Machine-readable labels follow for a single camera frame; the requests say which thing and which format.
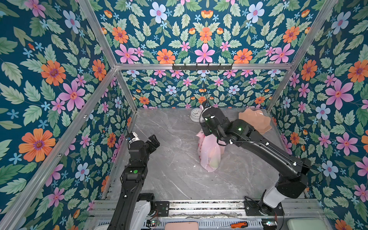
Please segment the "pink plastic bag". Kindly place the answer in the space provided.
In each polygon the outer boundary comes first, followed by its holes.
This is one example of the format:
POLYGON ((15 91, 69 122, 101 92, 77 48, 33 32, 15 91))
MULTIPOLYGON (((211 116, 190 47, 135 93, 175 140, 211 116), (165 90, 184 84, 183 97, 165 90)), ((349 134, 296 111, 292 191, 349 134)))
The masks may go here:
POLYGON ((225 146, 223 146, 225 143, 218 141, 213 134, 205 136, 202 130, 196 136, 199 137, 197 153, 200 164, 208 172, 214 172, 220 165, 221 156, 225 151, 225 146))

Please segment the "pink flower-shaped bowl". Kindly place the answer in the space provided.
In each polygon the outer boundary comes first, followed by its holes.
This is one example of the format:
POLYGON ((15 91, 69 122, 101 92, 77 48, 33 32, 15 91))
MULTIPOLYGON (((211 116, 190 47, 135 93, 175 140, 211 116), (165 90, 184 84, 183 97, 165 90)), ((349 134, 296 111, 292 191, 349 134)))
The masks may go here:
POLYGON ((266 116, 262 110, 247 108, 244 112, 239 113, 238 118, 251 125, 262 135, 272 129, 271 118, 266 116))

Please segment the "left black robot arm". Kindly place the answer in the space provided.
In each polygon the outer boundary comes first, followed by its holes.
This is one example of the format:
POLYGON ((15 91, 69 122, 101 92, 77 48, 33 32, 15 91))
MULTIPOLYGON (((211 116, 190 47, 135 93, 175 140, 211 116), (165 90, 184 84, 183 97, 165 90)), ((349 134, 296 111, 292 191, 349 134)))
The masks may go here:
POLYGON ((154 213, 154 195, 141 194, 148 174, 150 155, 160 147, 155 135, 144 142, 134 132, 129 134, 128 164, 121 174, 121 193, 109 230, 140 230, 146 218, 154 213))

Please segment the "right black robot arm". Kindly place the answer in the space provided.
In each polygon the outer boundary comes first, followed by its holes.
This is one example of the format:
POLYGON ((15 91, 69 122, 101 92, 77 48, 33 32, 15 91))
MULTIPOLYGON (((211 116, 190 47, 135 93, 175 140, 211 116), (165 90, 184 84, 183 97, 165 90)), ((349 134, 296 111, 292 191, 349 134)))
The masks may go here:
POLYGON ((224 146, 247 149, 271 165, 279 173, 278 181, 267 189, 258 202, 260 209, 275 209, 286 198, 298 198, 308 185, 309 159, 299 159, 266 139, 248 122, 230 121, 220 108, 208 107, 200 115, 204 134, 214 135, 224 146))

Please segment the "white alarm clock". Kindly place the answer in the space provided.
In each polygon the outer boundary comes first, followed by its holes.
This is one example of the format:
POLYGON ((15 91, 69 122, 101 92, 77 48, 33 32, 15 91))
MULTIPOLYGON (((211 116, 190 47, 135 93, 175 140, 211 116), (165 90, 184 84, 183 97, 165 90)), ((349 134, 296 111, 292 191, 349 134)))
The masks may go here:
POLYGON ((194 108, 191 110, 191 113, 190 113, 190 119, 191 121, 195 122, 195 123, 202 123, 204 122, 204 119, 202 117, 202 112, 203 112, 203 109, 201 108, 194 108))

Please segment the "small circuit board left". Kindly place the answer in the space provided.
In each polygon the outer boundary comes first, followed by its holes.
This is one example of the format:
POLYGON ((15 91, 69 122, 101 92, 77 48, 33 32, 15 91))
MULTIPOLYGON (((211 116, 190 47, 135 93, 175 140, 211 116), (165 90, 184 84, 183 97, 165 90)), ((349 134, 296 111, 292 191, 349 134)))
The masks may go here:
POLYGON ((156 228, 160 227, 161 222, 159 220, 149 219, 146 221, 146 227, 147 228, 156 228))

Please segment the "small circuit board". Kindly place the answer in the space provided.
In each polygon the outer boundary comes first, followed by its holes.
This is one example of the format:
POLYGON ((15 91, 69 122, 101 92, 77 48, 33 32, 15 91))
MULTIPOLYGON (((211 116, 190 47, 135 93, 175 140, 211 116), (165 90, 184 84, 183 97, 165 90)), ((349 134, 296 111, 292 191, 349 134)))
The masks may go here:
POLYGON ((146 227, 147 228, 156 228, 160 227, 161 222, 159 220, 149 219, 146 221, 146 227))
POLYGON ((262 220, 263 230, 276 230, 278 223, 275 220, 262 220))

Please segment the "pink box front edge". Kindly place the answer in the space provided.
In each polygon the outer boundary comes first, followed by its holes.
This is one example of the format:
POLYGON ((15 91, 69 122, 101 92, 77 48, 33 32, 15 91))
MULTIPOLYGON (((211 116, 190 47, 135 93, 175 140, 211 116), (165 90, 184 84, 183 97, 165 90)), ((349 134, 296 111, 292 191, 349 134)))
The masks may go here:
POLYGON ((199 230, 197 222, 171 222, 165 225, 164 230, 199 230))

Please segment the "small circuit board right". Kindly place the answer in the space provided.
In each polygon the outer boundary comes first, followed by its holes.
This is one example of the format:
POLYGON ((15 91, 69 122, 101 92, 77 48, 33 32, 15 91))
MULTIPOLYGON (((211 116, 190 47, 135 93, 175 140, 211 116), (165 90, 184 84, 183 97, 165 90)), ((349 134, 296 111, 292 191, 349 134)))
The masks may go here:
POLYGON ((275 220, 262 220, 263 230, 276 230, 278 223, 275 220))

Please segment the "pale green box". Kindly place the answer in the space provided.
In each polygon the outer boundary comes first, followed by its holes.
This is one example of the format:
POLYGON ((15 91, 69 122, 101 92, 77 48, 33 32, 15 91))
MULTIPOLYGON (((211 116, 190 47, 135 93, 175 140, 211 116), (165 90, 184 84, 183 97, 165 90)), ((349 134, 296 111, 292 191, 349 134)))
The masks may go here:
POLYGON ((326 224, 321 219, 295 218, 287 221, 289 230, 327 230, 326 224))

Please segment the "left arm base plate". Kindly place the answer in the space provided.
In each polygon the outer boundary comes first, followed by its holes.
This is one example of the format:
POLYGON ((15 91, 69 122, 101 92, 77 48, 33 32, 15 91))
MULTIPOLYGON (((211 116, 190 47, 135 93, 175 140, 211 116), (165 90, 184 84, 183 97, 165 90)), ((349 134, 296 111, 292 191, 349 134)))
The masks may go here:
POLYGON ((169 201, 155 201, 151 203, 149 217, 168 217, 170 210, 169 201))

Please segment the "black hook rail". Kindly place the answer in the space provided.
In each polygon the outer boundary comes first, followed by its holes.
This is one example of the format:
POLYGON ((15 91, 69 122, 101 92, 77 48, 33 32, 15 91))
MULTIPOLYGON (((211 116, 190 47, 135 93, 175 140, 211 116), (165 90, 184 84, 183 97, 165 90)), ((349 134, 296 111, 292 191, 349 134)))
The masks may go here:
POLYGON ((227 71, 232 70, 233 65, 232 64, 214 64, 214 63, 208 63, 208 64, 173 64, 172 69, 173 70, 179 70, 179 71, 227 71))

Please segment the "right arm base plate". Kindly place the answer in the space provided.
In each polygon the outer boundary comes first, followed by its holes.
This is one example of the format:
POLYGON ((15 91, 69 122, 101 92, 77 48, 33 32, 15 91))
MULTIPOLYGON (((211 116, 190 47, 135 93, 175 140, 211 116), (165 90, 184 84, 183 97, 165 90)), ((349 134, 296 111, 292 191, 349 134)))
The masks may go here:
POLYGON ((284 210, 281 203, 278 204, 276 208, 270 208, 266 205, 260 206, 258 204, 258 200, 249 200, 246 199, 243 202, 244 210, 247 216, 265 216, 265 217, 278 217, 284 216, 284 210))

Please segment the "orange handled screwdriver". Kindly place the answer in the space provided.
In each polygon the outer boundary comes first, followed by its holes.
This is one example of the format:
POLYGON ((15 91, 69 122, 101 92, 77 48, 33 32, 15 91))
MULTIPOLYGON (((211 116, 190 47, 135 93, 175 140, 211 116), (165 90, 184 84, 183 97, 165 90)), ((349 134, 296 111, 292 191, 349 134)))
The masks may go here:
POLYGON ((247 221, 244 221, 244 222, 233 223, 227 226, 217 227, 217 229, 220 229, 220 228, 243 229, 247 227, 249 227, 249 224, 247 221))

